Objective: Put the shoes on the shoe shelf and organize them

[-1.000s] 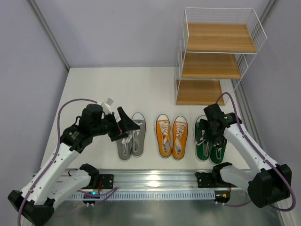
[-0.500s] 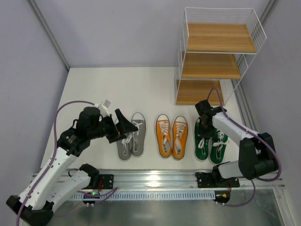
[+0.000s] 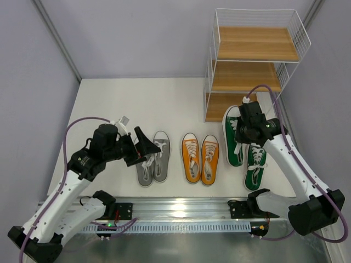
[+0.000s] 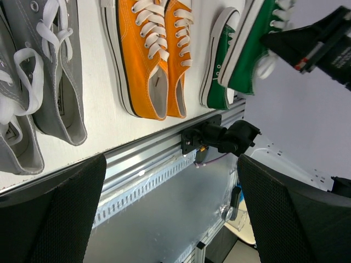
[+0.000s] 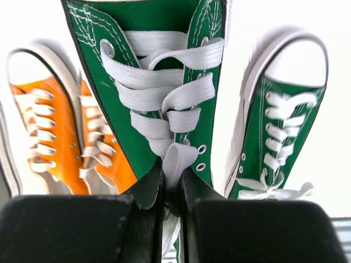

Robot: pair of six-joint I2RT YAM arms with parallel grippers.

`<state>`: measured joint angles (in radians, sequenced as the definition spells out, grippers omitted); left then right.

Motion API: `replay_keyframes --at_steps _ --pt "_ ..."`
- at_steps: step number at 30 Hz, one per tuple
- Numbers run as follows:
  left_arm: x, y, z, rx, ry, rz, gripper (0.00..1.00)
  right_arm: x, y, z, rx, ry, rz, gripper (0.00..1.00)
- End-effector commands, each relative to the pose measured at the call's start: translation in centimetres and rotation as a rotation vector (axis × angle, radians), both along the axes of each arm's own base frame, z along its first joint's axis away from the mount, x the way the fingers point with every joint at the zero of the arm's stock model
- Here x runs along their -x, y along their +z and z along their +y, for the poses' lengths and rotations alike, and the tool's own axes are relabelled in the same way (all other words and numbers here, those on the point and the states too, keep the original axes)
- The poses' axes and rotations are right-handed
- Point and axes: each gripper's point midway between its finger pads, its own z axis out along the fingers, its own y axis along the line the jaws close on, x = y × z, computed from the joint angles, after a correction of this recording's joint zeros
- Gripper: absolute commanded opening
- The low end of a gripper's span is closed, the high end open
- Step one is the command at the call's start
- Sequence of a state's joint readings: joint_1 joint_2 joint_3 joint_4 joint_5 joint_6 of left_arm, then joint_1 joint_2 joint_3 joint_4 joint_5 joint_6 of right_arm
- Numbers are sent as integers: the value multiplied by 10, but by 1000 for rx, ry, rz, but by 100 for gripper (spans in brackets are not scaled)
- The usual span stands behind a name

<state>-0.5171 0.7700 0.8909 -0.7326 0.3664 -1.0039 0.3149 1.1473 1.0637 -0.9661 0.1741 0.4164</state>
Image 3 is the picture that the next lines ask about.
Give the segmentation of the green sneaker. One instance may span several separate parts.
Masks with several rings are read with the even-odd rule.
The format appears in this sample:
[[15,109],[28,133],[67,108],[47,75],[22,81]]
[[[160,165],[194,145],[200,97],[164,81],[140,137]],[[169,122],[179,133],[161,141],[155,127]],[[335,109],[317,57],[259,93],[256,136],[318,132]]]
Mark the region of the green sneaker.
[[250,144],[247,147],[246,156],[244,186],[249,191],[256,191],[261,186],[264,169],[267,167],[267,152],[257,144]]
[[226,158],[228,163],[233,167],[239,167],[244,163],[242,144],[235,140],[239,117],[239,107],[230,106],[226,110],[222,120]]

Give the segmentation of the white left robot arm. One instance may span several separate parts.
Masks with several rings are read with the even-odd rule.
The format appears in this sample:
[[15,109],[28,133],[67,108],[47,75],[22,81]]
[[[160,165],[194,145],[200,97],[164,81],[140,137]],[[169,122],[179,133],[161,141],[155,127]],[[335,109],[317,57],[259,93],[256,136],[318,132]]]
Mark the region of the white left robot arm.
[[64,160],[63,177],[57,187],[22,226],[13,226],[8,237],[19,248],[19,261],[26,255],[34,262],[54,262],[66,243],[92,221],[111,216],[116,200],[97,191],[79,210],[66,215],[74,200],[105,170],[108,162],[124,160],[127,166],[146,161],[161,150],[139,127],[134,129],[138,142],[122,122],[106,121],[87,139],[85,146]]

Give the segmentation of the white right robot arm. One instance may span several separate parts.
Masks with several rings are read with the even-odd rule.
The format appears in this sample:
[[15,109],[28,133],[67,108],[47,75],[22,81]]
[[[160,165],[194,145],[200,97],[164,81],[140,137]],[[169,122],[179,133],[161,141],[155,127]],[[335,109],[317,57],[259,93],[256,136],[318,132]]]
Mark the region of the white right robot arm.
[[343,193],[340,190],[331,190],[312,171],[296,151],[281,121],[277,118],[267,120],[256,101],[245,101],[239,106],[239,112],[236,141],[258,146],[269,154],[296,195],[288,198],[264,188],[248,195],[247,201],[251,207],[288,219],[301,236],[344,220],[341,215],[345,201]]

